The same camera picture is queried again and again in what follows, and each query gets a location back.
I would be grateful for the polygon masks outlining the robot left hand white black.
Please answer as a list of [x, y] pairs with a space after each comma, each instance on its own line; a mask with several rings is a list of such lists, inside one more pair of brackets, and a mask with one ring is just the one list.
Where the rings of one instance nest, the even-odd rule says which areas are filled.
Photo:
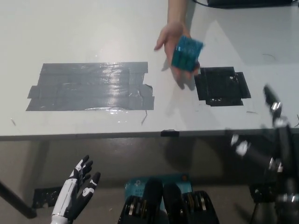
[[51, 215], [52, 224], [72, 224], [91, 200], [101, 176], [100, 172], [89, 174], [92, 164], [86, 155], [64, 182]]

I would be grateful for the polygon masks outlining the person's bare hand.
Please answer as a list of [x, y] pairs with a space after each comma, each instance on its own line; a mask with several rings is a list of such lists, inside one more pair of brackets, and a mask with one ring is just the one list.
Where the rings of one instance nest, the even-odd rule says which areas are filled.
[[169, 68], [171, 70], [172, 76], [180, 89], [184, 89], [185, 85], [187, 85], [188, 88], [193, 91], [195, 88], [194, 76], [198, 75], [199, 73], [199, 62], [196, 63], [196, 66], [192, 72], [180, 70], [179, 68], [173, 67], [171, 64], [173, 52], [179, 42], [180, 37], [183, 35], [186, 37], [191, 37], [184, 23], [178, 21], [167, 23], [167, 25], [163, 27], [160, 32], [154, 50], [158, 51], [164, 47], [164, 52], [166, 55], [164, 69], [166, 70]]

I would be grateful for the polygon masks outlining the robot right hand black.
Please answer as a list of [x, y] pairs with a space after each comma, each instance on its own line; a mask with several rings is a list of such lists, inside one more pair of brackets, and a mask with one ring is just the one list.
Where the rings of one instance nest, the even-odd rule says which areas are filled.
[[287, 118], [281, 115], [282, 103], [269, 85], [264, 86], [263, 93], [272, 116], [275, 154], [273, 156], [261, 154], [250, 142], [237, 134], [229, 135], [231, 137], [230, 145], [237, 155], [250, 158], [267, 170], [296, 176], [297, 165], [292, 134]]

